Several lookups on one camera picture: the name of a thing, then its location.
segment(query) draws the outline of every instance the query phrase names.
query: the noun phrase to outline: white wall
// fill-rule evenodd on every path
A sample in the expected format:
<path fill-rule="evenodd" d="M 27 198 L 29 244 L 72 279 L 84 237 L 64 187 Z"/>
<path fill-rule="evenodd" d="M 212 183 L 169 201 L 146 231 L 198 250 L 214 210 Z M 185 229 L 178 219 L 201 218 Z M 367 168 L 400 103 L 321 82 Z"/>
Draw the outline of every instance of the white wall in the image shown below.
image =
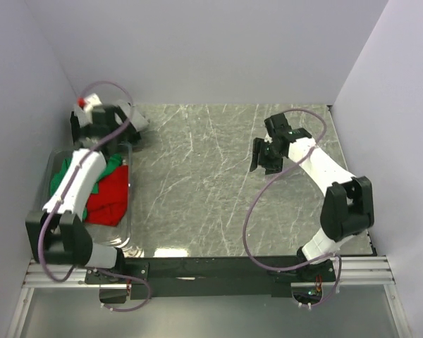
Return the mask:
<path fill-rule="evenodd" d="M 386 0 L 27 0 L 77 90 L 332 104 Z"/>
<path fill-rule="evenodd" d="M 25 216 L 74 98 L 23 1 L 0 0 L 0 337 L 31 256 Z"/>
<path fill-rule="evenodd" d="M 423 0 L 390 0 L 336 103 L 350 169 L 373 182 L 376 247 L 423 337 Z"/>

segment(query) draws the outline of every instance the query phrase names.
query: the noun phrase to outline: gray marble table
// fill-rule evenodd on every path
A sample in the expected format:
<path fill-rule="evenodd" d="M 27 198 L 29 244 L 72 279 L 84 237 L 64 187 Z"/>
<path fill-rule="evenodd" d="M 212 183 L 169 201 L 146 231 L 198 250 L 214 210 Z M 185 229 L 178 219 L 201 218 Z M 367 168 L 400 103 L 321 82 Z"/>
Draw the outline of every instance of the gray marble table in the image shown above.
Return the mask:
<path fill-rule="evenodd" d="M 133 154 L 132 237 L 127 256 L 243 256 L 248 206 L 267 180 L 249 173 L 252 140 L 264 137 L 263 120 L 291 105 L 140 105 L 150 120 Z M 327 106 L 308 106 L 328 123 L 322 148 L 345 165 Z M 314 137 L 321 123 L 289 113 L 293 127 Z M 257 255 L 295 254 L 319 229 L 323 196 L 302 170 L 281 177 L 252 214 L 248 242 Z M 372 254 L 367 233 L 342 254 Z"/>

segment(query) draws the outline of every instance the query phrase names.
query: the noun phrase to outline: clear plastic bin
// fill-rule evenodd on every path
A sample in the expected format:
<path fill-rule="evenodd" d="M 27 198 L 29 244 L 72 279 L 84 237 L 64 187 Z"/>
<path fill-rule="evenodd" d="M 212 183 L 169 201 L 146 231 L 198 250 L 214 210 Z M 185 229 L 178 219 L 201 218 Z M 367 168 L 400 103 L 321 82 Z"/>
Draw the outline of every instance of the clear plastic bin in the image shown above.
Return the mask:
<path fill-rule="evenodd" d="M 38 208 L 41 208 L 49 200 L 50 181 L 61 169 L 65 158 L 72 157 L 74 148 L 56 149 L 50 153 L 49 162 L 42 182 L 42 190 L 37 199 Z M 119 144 L 119 153 L 122 155 L 123 165 L 128 165 L 128 206 L 125 215 L 116 227 L 85 223 L 85 227 L 92 237 L 94 243 L 122 248 L 128 244 L 132 229 L 132 146 L 130 143 Z"/>

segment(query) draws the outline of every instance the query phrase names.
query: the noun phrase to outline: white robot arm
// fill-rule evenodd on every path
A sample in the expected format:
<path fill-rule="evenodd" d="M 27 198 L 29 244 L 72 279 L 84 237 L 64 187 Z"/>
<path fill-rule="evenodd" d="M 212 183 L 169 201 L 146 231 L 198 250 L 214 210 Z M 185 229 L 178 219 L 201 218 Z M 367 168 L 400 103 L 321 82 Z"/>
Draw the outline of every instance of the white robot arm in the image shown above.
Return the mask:
<path fill-rule="evenodd" d="M 305 129 L 292 129 L 283 113 L 265 120 L 268 134 L 254 140 L 250 171 L 260 165 L 266 174 L 282 171 L 283 157 L 299 162 L 315 147 L 300 167 L 323 193 L 321 227 L 301 248 L 306 260 L 335 253 L 355 235 L 373 225 L 372 185 L 366 177 L 355 177 L 327 155 Z"/>
<path fill-rule="evenodd" d="M 39 260 L 37 244 L 42 225 L 47 216 L 56 210 L 58 202 L 61 202 L 60 206 L 44 236 L 44 256 L 48 263 L 113 268 L 118 258 L 123 258 L 122 251 L 92 241 L 81 221 L 82 212 L 97 178 L 106 167 L 106 159 L 117 152 L 119 143 L 138 142 L 140 134 L 132 122 L 117 138 L 91 152 L 88 148 L 117 130 L 120 125 L 118 120 L 124 121 L 127 115 L 124 111 L 125 104 L 123 109 L 119 105 L 102 104 L 98 98 L 94 100 L 95 97 L 92 95 L 87 98 L 86 111 L 80 109 L 77 114 L 73 112 L 71 115 L 73 141 L 78 150 L 73 151 L 72 161 L 58 189 L 41 211 L 31 211 L 25 219 L 30 246 L 36 260 Z M 89 152 L 91 153 L 83 161 L 85 154 Z M 62 198 L 71 180 L 70 189 Z"/>

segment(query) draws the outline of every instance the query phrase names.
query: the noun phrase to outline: purple cable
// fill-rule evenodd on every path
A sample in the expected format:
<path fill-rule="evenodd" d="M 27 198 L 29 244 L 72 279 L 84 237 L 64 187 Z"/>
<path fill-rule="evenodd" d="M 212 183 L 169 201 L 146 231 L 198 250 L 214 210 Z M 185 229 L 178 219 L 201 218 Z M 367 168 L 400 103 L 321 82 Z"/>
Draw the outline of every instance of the purple cable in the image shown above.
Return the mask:
<path fill-rule="evenodd" d="M 108 276 L 112 276 L 112 277 L 116 277 L 116 278 L 125 278 L 127 280 L 132 280 L 133 282 L 137 282 L 140 284 L 144 284 L 144 286 L 146 286 L 147 288 L 147 297 L 144 301 L 142 301 L 141 303 L 139 303 L 138 305 L 132 307 L 132 308 L 114 308 L 108 304 L 104 304 L 104 307 L 113 311 L 113 312 L 131 312 L 134 310 L 137 310 L 139 308 L 142 308 L 144 305 L 146 305 L 149 300 L 150 297 L 152 296 L 152 288 L 150 287 L 149 283 L 141 278 L 138 277 L 131 277 L 131 276 L 125 276 L 125 275 L 120 275 L 118 273 L 110 273 L 107 270 L 104 269 L 97 269 L 97 271 L 99 271 L 100 273 L 103 273 L 104 275 L 108 275 Z"/>
<path fill-rule="evenodd" d="M 303 113 L 307 113 L 307 114 L 310 114 L 310 115 L 312 115 L 312 116 L 314 116 L 315 118 L 317 118 L 318 120 L 320 120 L 321 121 L 321 123 L 322 123 L 322 125 L 323 125 L 323 130 L 321 131 L 321 133 L 319 134 L 319 136 L 317 137 L 317 139 L 316 139 L 316 144 L 318 144 L 322 139 L 323 139 L 323 136 L 326 134 L 326 131 L 327 131 L 327 125 L 326 125 L 326 122 L 324 121 L 324 119 L 320 116 L 320 115 L 318 115 L 318 114 L 316 114 L 315 112 L 313 112 L 313 111 L 309 111 L 308 109 L 304 109 L 304 108 L 291 108 L 291 109 L 287 109 L 286 111 L 282 111 L 281 113 L 289 113 L 289 112 L 292 112 L 292 111 L 302 111 Z M 245 222 L 243 223 L 243 246 L 245 247 L 245 251 L 246 251 L 246 254 L 247 254 L 247 257 L 249 257 L 249 259 L 255 264 L 255 265 L 257 265 L 257 266 L 259 266 L 259 267 L 261 267 L 261 268 L 263 268 L 263 269 L 265 269 L 265 270 L 270 270 L 270 271 L 278 271 L 278 272 L 280 272 L 280 271 L 283 271 L 283 272 L 285 272 L 285 271 L 292 271 L 292 270 L 297 270 L 297 269 L 299 269 L 299 268 L 303 268 L 303 267 L 305 267 L 306 265 L 309 265 L 310 263 L 313 263 L 313 262 L 316 262 L 316 261 L 320 261 L 320 260 L 322 260 L 322 259 L 326 259 L 326 258 L 330 258 L 330 257 L 332 257 L 332 256 L 334 256 L 334 254 L 333 253 L 326 253 L 326 254 L 324 254 L 324 255 L 320 255 L 320 256 L 318 256 L 318 257 L 316 257 L 316 258 L 313 258 L 313 259 L 311 259 L 310 261 L 306 261 L 306 262 L 304 262 L 304 263 L 300 263 L 300 264 L 296 264 L 296 265 L 293 265 L 293 266 L 288 266 L 288 267 L 286 267 L 286 268 L 277 268 L 277 267 L 274 267 L 274 266 L 269 266 L 269 265 L 265 265 L 265 264 L 263 264 L 262 262 L 259 262 L 252 254 L 251 254 L 251 252 L 250 252 L 250 250 L 249 250 L 249 246 L 247 245 L 247 238 L 246 238 L 246 233 L 247 233 L 247 224 L 249 223 L 249 218 L 250 218 L 250 216 L 251 216 L 251 214 L 252 214 L 252 211 L 254 210 L 254 207 L 257 205 L 257 202 L 260 200 L 260 197 L 262 197 L 262 195 L 263 195 L 263 193 L 265 193 L 265 191 L 280 177 L 280 176 L 282 176 L 282 175 L 285 175 L 286 173 L 289 173 L 290 171 L 292 171 L 293 169 L 296 169 L 297 167 L 299 167 L 300 166 L 300 164 L 301 163 L 303 163 L 304 161 L 306 161 L 311 155 L 312 155 L 312 152 L 315 150 L 315 146 L 313 147 L 313 148 L 311 148 L 310 150 L 309 150 L 309 152 L 303 157 L 303 158 L 301 158 L 298 162 L 296 162 L 296 163 L 294 163 L 292 166 L 290 166 L 290 167 L 288 167 L 288 168 L 286 168 L 286 169 L 284 169 L 284 170 L 282 170 L 279 174 L 276 174 L 273 178 L 271 178 L 266 184 L 265 184 L 265 186 L 263 187 L 263 188 L 261 188 L 260 189 L 260 191 L 257 193 L 257 195 L 256 195 L 256 197 L 255 197 L 255 199 L 254 199 L 254 201 L 251 203 L 251 205 L 250 205 L 250 207 L 249 207 L 249 209 L 247 210 L 247 213 L 246 213 L 246 217 L 245 217 Z M 339 270 L 341 271 L 341 258 L 340 258 L 340 256 L 338 256 L 339 257 L 339 261 L 340 261 L 340 268 L 339 268 Z M 334 284 L 334 286 L 333 286 L 333 289 L 335 288 L 336 289 L 336 287 L 337 287 L 337 285 L 338 285 L 338 282 L 340 281 L 340 275 L 338 274 L 337 275 L 337 278 L 336 278 L 336 283 Z M 319 303 L 317 303 L 317 304 L 315 304 L 315 305 L 318 305 L 318 304 L 321 304 L 321 303 L 323 303 L 324 301 L 326 301 L 328 298 L 326 298 L 325 297 L 325 299 L 323 300 L 321 300 Z"/>

